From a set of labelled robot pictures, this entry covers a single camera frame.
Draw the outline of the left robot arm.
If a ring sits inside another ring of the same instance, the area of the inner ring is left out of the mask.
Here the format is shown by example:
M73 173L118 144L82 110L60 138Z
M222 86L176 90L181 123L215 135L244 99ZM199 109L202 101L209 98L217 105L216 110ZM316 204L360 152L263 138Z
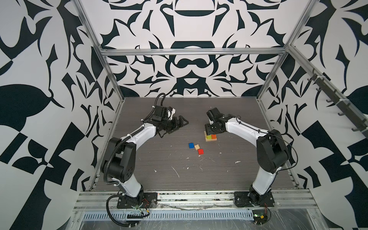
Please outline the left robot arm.
M100 172L106 185L125 191L126 200L140 203L143 186L137 181L134 171L137 150L155 136L164 137L189 124L183 116L150 116L141 121L141 126L122 138L111 138L106 147Z

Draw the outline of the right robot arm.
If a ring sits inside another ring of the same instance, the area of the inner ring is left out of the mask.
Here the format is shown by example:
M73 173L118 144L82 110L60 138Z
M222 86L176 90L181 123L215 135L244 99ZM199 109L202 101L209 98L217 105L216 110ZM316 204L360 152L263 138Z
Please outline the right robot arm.
M232 133L256 147L259 170L249 192L235 192L237 207L268 206L273 204L272 184L277 173L290 158L286 143L279 131L267 131L242 122L234 115L222 114L217 108L207 111L209 123L205 125L208 135Z

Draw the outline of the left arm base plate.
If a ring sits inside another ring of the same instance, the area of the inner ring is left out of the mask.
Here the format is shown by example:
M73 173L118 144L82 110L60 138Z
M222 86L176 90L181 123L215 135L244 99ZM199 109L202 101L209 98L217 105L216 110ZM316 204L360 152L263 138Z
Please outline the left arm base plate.
M132 209L139 207L142 209L151 208L157 204L157 193L140 192L137 197L120 194L118 198L118 209Z

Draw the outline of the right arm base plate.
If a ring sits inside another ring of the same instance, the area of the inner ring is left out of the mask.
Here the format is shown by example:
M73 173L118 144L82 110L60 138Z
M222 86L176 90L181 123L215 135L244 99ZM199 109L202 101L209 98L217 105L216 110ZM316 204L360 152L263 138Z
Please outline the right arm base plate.
M265 194L260 195L255 190L249 192L235 192L234 204L237 207L273 207L274 198L271 190Z

